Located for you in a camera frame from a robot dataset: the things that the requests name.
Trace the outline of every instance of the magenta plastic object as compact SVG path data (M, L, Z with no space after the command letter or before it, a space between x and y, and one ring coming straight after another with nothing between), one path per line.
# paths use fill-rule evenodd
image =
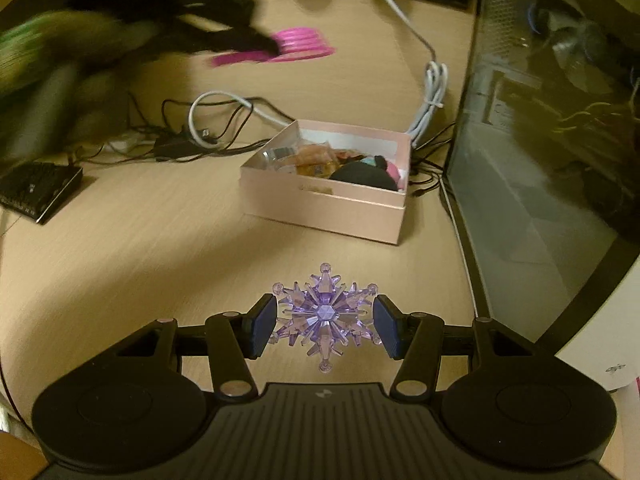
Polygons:
M272 57L266 52L254 50L252 52L233 52L231 54L219 54L211 59L213 66L223 66L243 61L257 62L281 62L297 61L300 59L314 59L316 57L329 56L335 49L328 46L320 34L314 28L297 27L288 28L276 32L272 36L278 42L280 55Z

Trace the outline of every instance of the purple crystal snowflake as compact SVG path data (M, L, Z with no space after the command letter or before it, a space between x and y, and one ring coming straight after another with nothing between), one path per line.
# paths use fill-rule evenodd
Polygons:
M311 280L314 284L305 283L304 289L300 289L298 282L293 288L286 288L282 283L273 285L273 293L278 302L286 306L284 312L290 313L291 319L278 318L283 326L271 334L269 343L276 344L287 337L289 346L293 346L301 335L303 346L308 341L314 343L306 354L319 353L322 360L318 368L327 373L332 368L330 355L342 355L336 348L338 341L347 346L350 336L356 346L361 345L362 338L371 339L374 344L381 343L373 329L373 320L360 319L361 314L367 313L363 307L371 306L367 298L378 293L378 286L371 283L362 290L356 283L349 290L344 283L338 286L340 276L331 275L329 264L320 265L320 276L312 274Z

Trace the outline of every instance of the coiled white cable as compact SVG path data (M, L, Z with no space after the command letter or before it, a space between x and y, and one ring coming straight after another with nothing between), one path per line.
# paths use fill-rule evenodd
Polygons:
M444 105L444 96L447 91L447 84L449 82L449 72L447 66L444 63L438 63L436 58L436 51L427 40L417 31L414 24L409 18L402 12L398 4L393 0L385 0L389 7L395 12L398 17L409 27L409 30L414 34L416 38L427 48L431 54L431 61L428 63L424 71L424 101L416 115L414 122L409 126L406 131L412 138L413 146L418 146L424 133L427 131L431 118L437 108L442 108Z
M187 126L189 127L189 132L191 134L191 137L193 137L193 141L197 145L205 148L206 150L218 148L219 146L217 144L211 144L210 142L207 142L206 140L203 140L200 137L193 121L193 115L196 111L196 108L198 107L198 104L200 104L200 102L203 99L206 99L207 97L211 97L212 95L223 95L223 96L230 97L233 100L238 101L238 103L244 106L245 108L249 108L249 110L253 109L255 114L259 115L263 119L266 119L267 121L271 121L273 124L277 124L278 126L283 128L285 126L289 126L289 123L286 123L285 121L281 121L280 119L270 116L269 114L260 110L260 108L255 107L255 105L252 104L251 102L247 101L246 99L236 94L232 94L231 92L225 92L223 90L211 90L209 92L204 92L204 94L201 94L196 98L196 100L191 105L191 108L189 108L189 114L187 115Z

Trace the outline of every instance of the glass panel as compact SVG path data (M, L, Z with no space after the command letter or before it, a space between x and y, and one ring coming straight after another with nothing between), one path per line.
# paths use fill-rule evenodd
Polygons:
M638 224L639 9L481 2L447 176L492 315L531 340Z

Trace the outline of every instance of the cardboard box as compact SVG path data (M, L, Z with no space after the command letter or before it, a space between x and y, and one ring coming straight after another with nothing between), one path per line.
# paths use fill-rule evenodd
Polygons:
M392 161L401 174L401 190L389 191L325 178L269 170L264 152L293 146L298 139L355 148ZM407 134L295 121L258 150L240 169L246 213L370 240L397 244L406 203L411 139Z

